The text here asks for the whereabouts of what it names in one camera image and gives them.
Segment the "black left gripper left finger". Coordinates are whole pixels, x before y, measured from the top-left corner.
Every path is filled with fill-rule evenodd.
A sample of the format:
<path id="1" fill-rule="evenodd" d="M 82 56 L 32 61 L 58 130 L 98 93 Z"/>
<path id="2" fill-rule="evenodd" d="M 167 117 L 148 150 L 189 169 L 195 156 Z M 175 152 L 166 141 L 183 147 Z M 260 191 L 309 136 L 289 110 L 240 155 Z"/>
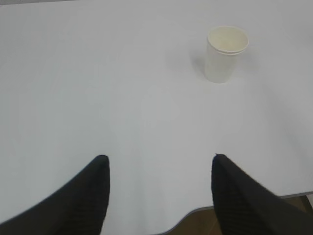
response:
<path id="1" fill-rule="evenodd" d="M 110 197 L 110 162 L 95 157 L 74 178 L 32 208 L 1 223 L 2 235 L 99 235 Z"/>

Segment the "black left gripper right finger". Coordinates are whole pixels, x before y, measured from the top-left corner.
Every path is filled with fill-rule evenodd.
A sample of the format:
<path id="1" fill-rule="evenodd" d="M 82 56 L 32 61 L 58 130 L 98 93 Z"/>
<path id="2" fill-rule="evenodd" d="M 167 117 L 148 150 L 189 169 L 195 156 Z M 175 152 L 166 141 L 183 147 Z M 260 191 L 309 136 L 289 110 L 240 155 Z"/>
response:
<path id="1" fill-rule="evenodd" d="M 212 160 L 211 191 L 224 235 L 311 235 L 313 217 L 267 190 L 224 154 Z"/>

